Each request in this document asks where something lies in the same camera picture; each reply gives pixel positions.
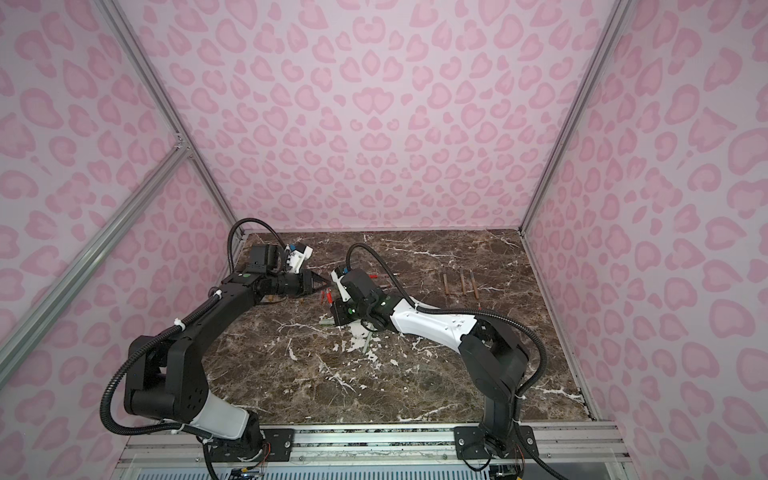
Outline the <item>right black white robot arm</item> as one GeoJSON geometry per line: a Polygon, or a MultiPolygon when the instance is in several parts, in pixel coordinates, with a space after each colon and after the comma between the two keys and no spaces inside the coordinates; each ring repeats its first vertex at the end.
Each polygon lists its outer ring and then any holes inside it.
{"type": "Polygon", "coordinates": [[[486,451],[500,458],[512,452],[513,400],[529,355],[511,325],[481,313],[449,313],[387,292],[362,269],[338,267],[331,278],[339,291],[331,307],[336,325],[358,321],[376,331],[414,335],[457,352],[485,397],[479,428],[486,451]]]}

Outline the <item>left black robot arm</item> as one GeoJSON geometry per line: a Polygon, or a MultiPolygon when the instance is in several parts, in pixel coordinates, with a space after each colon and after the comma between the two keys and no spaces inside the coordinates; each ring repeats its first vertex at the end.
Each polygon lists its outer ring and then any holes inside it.
{"type": "Polygon", "coordinates": [[[244,268],[212,288],[190,314],[155,336],[135,339],[102,395],[102,425],[120,436],[189,433],[230,459],[264,456],[258,414],[211,391],[203,357],[235,320],[264,298],[301,298],[326,287],[327,280],[305,266],[312,253],[303,243],[256,246],[244,268]]]}

